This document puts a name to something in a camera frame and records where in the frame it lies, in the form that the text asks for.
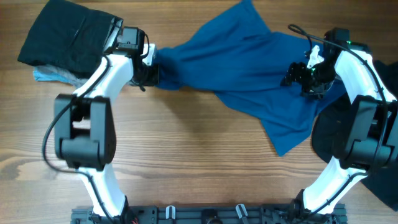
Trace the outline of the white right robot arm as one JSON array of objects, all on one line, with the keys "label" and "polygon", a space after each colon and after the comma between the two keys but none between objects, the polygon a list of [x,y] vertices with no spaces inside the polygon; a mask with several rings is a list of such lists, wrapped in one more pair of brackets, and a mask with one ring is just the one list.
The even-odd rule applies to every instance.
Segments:
[{"label": "white right robot arm", "polygon": [[360,180],[397,163],[397,99],[384,86],[366,44],[352,42],[349,30],[334,28],[291,63],[282,86],[298,83],[301,95],[321,99],[341,80],[350,100],[348,117],[335,136],[332,157],[314,183],[299,192],[284,217],[290,223],[325,223],[339,200]]}]

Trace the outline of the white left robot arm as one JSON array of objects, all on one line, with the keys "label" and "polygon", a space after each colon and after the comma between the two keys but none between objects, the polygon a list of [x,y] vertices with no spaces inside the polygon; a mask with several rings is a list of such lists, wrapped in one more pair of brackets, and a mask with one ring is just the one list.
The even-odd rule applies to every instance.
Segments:
[{"label": "white left robot arm", "polygon": [[111,164],[117,144],[111,106],[128,82],[140,88],[156,85],[154,59],[151,50],[137,58],[105,55],[83,86],[55,99],[55,153],[66,162],[67,172],[83,181],[93,203],[88,218],[93,223],[134,222]]}]

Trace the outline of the blue t-shirt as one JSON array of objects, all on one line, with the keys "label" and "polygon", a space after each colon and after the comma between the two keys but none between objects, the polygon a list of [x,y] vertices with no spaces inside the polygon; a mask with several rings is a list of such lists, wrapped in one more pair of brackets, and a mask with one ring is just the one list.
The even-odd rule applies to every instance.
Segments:
[{"label": "blue t-shirt", "polygon": [[188,42],[157,52],[159,87],[212,91],[227,107],[258,118],[283,156],[309,137],[316,115],[345,93],[336,83],[321,100],[310,100],[299,85],[280,85],[307,49],[305,39],[271,31],[252,2],[241,1]]}]

